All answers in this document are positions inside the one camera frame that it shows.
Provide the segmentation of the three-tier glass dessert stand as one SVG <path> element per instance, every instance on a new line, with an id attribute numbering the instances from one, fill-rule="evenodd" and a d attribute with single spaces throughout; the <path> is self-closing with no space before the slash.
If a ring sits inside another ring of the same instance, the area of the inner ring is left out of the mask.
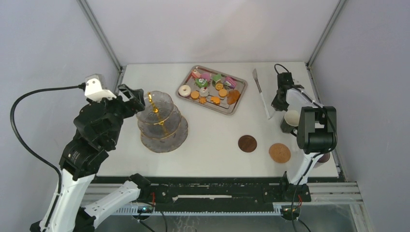
<path id="1" fill-rule="evenodd" d="M 144 95 L 144 101 L 145 110 L 136 114 L 142 144 L 155 153 L 178 149 L 188 136 L 189 126 L 171 96 L 151 91 Z"/>

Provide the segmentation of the metal serving tray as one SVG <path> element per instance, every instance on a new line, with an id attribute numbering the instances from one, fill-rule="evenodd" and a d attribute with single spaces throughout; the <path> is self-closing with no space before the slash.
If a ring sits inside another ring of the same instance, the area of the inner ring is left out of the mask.
<path id="1" fill-rule="evenodd" d="M 232 89 L 226 88 L 223 84 L 225 77 L 231 76 L 237 82 L 236 90 L 240 92 L 240 97 L 238 101 L 232 105 L 227 103 L 227 94 Z M 200 91 L 200 88 L 195 84 L 196 78 L 204 78 L 209 81 L 208 89 L 209 95 L 205 97 L 199 97 L 196 100 L 193 100 L 190 96 L 188 97 L 181 97 L 178 94 L 178 89 L 182 85 L 189 85 L 191 87 L 191 91 Z M 184 78 L 182 83 L 180 84 L 176 90 L 176 95 L 188 102 L 194 103 L 196 105 L 200 105 L 207 109 L 213 110 L 215 112 L 231 116 L 233 115 L 242 99 L 242 95 L 245 93 L 248 83 L 241 78 L 235 77 L 233 75 L 216 71 L 211 68 L 207 68 L 201 65 L 194 65 L 188 75 Z"/>

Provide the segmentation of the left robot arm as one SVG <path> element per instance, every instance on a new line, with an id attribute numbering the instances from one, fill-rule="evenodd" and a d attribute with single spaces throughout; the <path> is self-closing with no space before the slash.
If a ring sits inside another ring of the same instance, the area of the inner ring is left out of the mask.
<path id="1" fill-rule="evenodd" d="M 125 204 L 150 198 L 150 182 L 131 175 L 122 186 L 104 198 L 82 206 L 81 202 L 108 153 L 116 148 L 123 122 L 145 109 L 142 89 L 122 84 L 122 95 L 108 92 L 100 101 L 88 98 L 74 119 L 76 132 L 59 162 L 61 185 L 45 217 L 30 226 L 32 232 L 92 232 Z"/>

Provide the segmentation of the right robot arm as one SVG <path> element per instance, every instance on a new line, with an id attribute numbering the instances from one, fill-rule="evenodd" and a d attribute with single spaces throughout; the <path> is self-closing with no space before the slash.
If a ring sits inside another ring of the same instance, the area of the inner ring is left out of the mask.
<path id="1" fill-rule="evenodd" d="M 279 184 L 280 197 L 288 202 L 309 201 L 308 177 L 314 166 L 337 145 L 337 111 L 324 106 L 309 96 L 302 85 L 293 81 L 291 72 L 277 74 L 278 90 L 271 103 L 275 111 L 292 110 L 298 120 L 290 129 L 282 129 L 296 138 L 298 151 Z"/>

